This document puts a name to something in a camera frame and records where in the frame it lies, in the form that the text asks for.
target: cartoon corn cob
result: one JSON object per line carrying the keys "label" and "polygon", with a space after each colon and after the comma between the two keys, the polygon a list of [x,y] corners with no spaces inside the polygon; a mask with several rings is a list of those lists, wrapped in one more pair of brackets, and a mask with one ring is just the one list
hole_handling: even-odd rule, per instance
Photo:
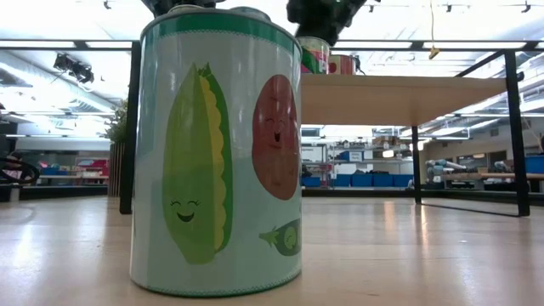
{"label": "cartoon corn cob", "polygon": [[162,205],[189,264],[207,264],[232,227],[232,161],[224,95],[209,65],[192,65],[168,118]]}
{"label": "cartoon corn cob", "polygon": [[258,236],[262,240],[273,245],[283,256],[294,256],[302,248],[302,231],[300,219],[293,220],[279,229],[274,227],[270,232]]}

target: vegetable illustration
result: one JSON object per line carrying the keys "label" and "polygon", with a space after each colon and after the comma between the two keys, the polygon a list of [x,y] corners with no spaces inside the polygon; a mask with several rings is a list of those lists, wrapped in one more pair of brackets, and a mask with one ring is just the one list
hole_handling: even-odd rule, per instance
{"label": "vegetable illustration", "polygon": [[192,65],[170,110],[162,206],[170,236],[189,264],[207,264],[232,227],[227,106],[209,65]]}
{"label": "vegetable illustration", "polygon": [[292,85],[286,76],[274,75],[263,85],[252,128],[252,162],[259,182],[272,196],[291,199],[299,180],[300,129]]}
{"label": "vegetable illustration", "polygon": [[293,220],[279,229],[274,227],[270,232],[258,236],[275,246],[283,256],[294,256],[300,253],[302,248],[302,231],[300,219]]}

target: wooden floor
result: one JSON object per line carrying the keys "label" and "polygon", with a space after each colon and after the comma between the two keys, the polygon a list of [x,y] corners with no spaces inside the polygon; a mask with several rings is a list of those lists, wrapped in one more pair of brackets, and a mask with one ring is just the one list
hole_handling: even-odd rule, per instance
{"label": "wooden floor", "polygon": [[411,200],[305,198],[302,276],[261,294],[183,300],[130,281],[131,217],[115,202],[0,203],[0,305],[542,305],[544,211],[532,212],[508,218]]}

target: potted plant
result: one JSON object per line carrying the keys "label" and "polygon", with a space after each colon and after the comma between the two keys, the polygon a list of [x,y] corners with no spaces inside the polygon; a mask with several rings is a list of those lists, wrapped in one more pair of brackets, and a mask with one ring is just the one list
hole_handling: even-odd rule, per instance
{"label": "potted plant", "polygon": [[121,188],[122,155],[127,140],[127,108],[128,101],[123,100],[121,105],[114,109],[114,116],[106,124],[105,137],[111,141],[110,165],[108,180],[108,196],[119,196]]}

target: cylindrical canister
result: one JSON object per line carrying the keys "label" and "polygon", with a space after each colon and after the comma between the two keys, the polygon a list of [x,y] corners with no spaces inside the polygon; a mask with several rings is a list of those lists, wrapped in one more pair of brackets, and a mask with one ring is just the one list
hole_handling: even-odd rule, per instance
{"label": "cylindrical canister", "polygon": [[316,37],[297,37],[303,48],[302,73],[327,74],[329,68],[329,44]]}
{"label": "cylindrical canister", "polygon": [[134,282],[192,297],[301,270],[296,39],[246,14],[166,14],[142,34]]}
{"label": "cylindrical canister", "polygon": [[243,13],[243,14],[249,14],[253,17],[262,18],[267,21],[271,21],[270,16],[268,16],[265,12],[258,10],[256,8],[250,8],[250,7],[235,7],[231,8],[230,10]]}
{"label": "cylindrical canister", "polygon": [[329,74],[355,75],[355,58],[349,55],[331,55]]}

